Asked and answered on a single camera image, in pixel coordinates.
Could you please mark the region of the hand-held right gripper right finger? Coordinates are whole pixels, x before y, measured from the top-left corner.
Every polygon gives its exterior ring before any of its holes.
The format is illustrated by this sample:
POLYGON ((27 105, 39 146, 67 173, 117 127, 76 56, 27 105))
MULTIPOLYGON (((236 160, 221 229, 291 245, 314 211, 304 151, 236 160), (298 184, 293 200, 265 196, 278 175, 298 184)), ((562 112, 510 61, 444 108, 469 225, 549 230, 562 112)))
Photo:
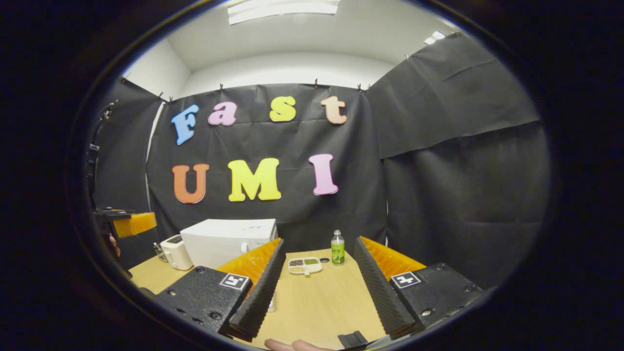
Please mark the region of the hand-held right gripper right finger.
POLYGON ((445 263, 425 266, 369 238, 357 238, 353 258, 393 340, 448 320, 483 294, 445 263))

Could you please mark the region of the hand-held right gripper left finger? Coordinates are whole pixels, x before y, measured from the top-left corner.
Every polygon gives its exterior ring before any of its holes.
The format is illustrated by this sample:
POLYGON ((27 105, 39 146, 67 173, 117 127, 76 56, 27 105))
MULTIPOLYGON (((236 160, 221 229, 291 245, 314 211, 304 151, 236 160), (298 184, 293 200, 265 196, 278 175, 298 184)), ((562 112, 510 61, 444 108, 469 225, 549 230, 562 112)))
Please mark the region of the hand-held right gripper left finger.
POLYGON ((192 325, 251 341, 267 315, 285 258, 285 243, 277 238, 218 269, 197 266, 147 295, 192 325))

